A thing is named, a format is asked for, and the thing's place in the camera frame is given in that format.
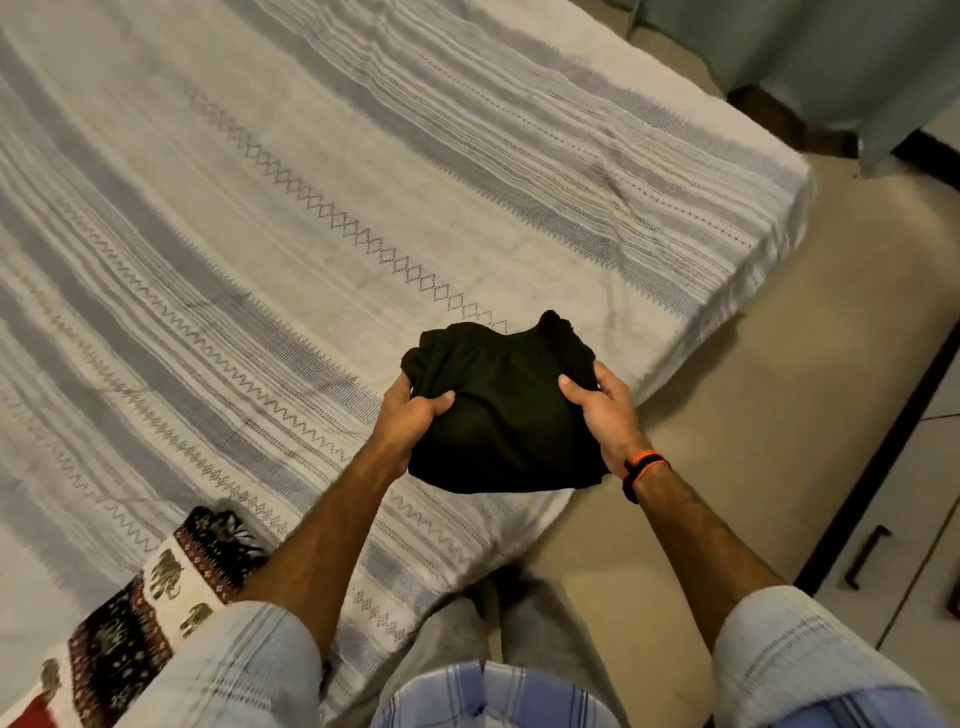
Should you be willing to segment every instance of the mattress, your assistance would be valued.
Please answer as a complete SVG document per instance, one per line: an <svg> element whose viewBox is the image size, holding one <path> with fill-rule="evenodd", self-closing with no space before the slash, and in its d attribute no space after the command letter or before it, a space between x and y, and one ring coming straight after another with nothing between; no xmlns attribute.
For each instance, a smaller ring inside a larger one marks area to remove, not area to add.
<svg viewBox="0 0 960 728"><path fill-rule="evenodd" d="M421 331L553 308L641 400L803 235L801 158L563 0L10 0L0 27L0 710L191 507L289 533ZM395 483L321 719L568 499Z"/></svg>

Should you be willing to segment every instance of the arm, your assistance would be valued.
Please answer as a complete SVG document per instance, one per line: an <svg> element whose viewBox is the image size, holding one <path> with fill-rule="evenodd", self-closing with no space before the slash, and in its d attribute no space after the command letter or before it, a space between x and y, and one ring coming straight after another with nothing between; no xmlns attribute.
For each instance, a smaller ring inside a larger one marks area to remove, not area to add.
<svg viewBox="0 0 960 728"><path fill-rule="evenodd" d="M651 449L650 441L640 429L629 387L600 362L594 368L601 391L589 392L566 376L560 387L568 400L584 408L610 472L623 477L624 461ZM784 582L670 468L651 468L634 490L712 651L733 607L753 592Z"/></svg>
<svg viewBox="0 0 960 728"><path fill-rule="evenodd" d="M117 728L316 726L322 656L380 500L406 471L433 418L452 403L452 392L411 400L410 381L401 375L384 395L370 439L337 481Z"/></svg>
<svg viewBox="0 0 960 728"><path fill-rule="evenodd" d="M383 397L370 440L234 601L283 607L325 655L380 501L406 472L413 446L453 398L447 392L435 400L411 400L410 380L401 374Z"/></svg>
<svg viewBox="0 0 960 728"><path fill-rule="evenodd" d="M583 407L611 472L650 449L628 387L603 364L601 391L562 376ZM719 726L943 728L920 686L809 596L786 586L679 475L665 465L634 484L713 653Z"/></svg>

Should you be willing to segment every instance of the sleeve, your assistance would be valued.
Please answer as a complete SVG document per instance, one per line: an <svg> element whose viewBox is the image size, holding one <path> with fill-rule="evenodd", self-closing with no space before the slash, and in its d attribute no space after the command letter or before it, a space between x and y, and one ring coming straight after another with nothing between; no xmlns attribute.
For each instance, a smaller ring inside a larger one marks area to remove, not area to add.
<svg viewBox="0 0 960 728"><path fill-rule="evenodd" d="M776 728L949 728L919 692L873 688L832 697L779 720Z"/></svg>
<svg viewBox="0 0 960 728"><path fill-rule="evenodd" d="M713 673L719 691L715 715L721 728L771 725L826 701L867 700L880 695L877 691L890 690L910 694L904 705L923 705L928 715L934 715L912 677L793 587L755 592L733 609L717 637Z"/></svg>
<svg viewBox="0 0 960 728"><path fill-rule="evenodd" d="M116 728L316 728L321 674L299 619L236 602L201 625Z"/></svg>

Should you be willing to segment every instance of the forearm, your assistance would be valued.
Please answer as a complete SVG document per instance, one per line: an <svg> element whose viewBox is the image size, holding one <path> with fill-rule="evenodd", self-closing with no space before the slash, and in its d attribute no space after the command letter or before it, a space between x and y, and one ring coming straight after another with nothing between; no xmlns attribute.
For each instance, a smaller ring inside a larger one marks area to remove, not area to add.
<svg viewBox="0 0 960 728"><path fill-rule="evenodd" d="M396 458L367 443L235 601L265 601L294 614L321 655L333 641L347 585Z"/></svg>
<svg viewBox="0 0 960 728"><path fill-rule="evenodd" d="M634 490L712 651L733 607L784 582L670 468L651 468Z"/></svg>

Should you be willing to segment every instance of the black wristband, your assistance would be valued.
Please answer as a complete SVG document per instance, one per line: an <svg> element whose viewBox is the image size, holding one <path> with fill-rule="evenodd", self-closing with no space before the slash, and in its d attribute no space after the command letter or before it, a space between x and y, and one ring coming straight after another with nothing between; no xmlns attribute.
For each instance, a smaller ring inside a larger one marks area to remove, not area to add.
<svg viewBox="0 0 960 728"><path fill-rule="evenodd" d="M670 467L670 463L668 463L666 458L659 452L648 452L635 463L624 460L623 467L627 469L627 474L623 476L623 495L626 496L627 500L631 503L639 505L636 500L636 493L634 492L634 483L640 474L654 463L666 463L667 467Z"/></svg>

